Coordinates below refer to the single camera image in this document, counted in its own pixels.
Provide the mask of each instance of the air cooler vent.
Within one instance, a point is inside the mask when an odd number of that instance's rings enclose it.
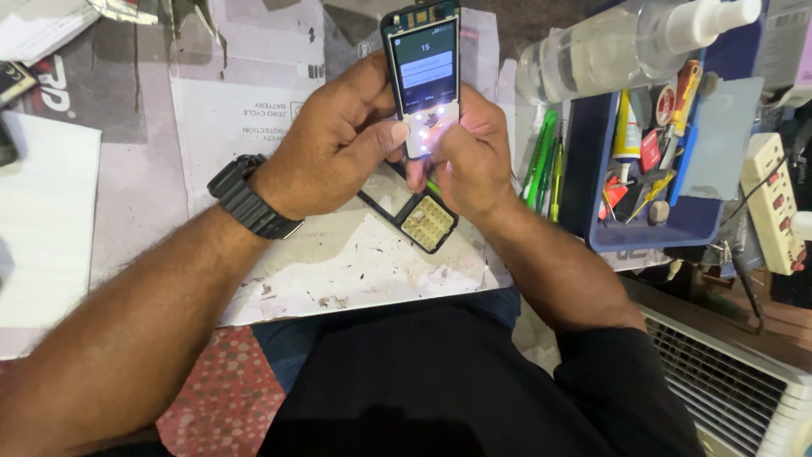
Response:
[[[787,384],[656,320],[646,326],[669,387],[697,425],[755,456]]]

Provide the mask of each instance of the adhesive tube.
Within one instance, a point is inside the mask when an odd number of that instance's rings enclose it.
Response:
[[[628,168],[640,159],[640,127],[631,108],[628,89],[620,91],[620,108],[617,111],[617,131],[611,157],[620,162],[620,182],[628,182]]]

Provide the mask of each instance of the power strip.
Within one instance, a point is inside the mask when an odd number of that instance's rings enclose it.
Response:
[[[745,195],[769,177],[747,201],[753,216],[767,268],[773,273],[791,275],[804,269],[804,241],[790,227],[797,205],[787,163],[770,174],[781,159],[784,147],[778,133],[756,133],[750,138],[741,169],[741,187]]]

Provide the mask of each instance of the black wristwatch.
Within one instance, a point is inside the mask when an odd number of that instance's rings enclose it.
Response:
[[[245,180],[265,162],[261,155],[241,155],[209,182],[209,194],[248,230],[270,240],[290,237],[305,220],[289,220],[265,203]]]

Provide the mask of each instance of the fingernail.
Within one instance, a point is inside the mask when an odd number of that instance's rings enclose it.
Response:
[[[392,126],[392,140],[400,144],[406,141],[408,137],[408,125],[403,121],[398,121],[395,125]]]

